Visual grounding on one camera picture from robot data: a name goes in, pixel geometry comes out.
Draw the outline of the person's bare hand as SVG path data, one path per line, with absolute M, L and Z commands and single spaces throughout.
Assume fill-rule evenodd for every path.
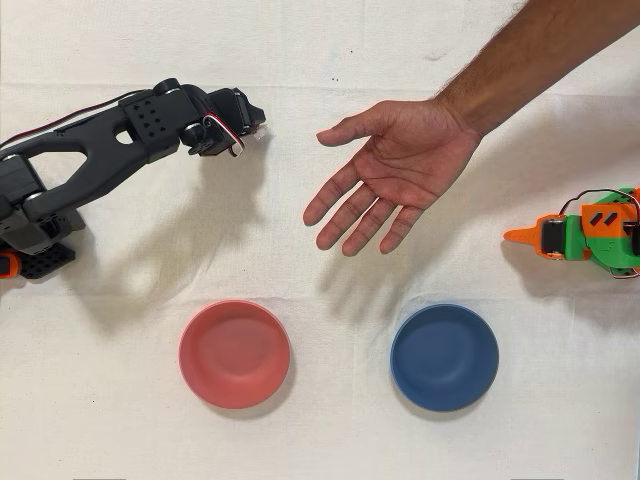
M 452 107 L 437 100 L 382 101 L 346 117 L 316 136 L 325 147 L 355 140 L 364 145 L 331 176 L 303 213 L 321 224 L 321 250 L 336 243 L 358 254 L 385 222 L 379 250 L 389 254 L 458 179 L 483 135 Z

